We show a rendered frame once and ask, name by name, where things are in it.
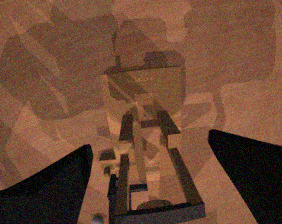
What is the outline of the small grey ball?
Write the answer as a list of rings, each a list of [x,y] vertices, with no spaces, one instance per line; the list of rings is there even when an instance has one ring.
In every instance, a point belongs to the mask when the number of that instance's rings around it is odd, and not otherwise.
[[[104,218],[96,216],[92,218],[92,224],[104,224]]]

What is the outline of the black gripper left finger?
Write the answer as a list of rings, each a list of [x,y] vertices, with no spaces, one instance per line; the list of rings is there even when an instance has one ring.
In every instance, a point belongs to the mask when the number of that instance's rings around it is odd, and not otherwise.
[[[93,151],[81,145],[27,180],[0,190],[0,224],[77,224],[92,173]]]

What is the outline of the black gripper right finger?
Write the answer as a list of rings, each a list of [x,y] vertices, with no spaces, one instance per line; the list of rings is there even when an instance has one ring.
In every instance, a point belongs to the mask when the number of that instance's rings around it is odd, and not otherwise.
[[[282,147],[209,131],[209,147],[258,224],[282,224]]]

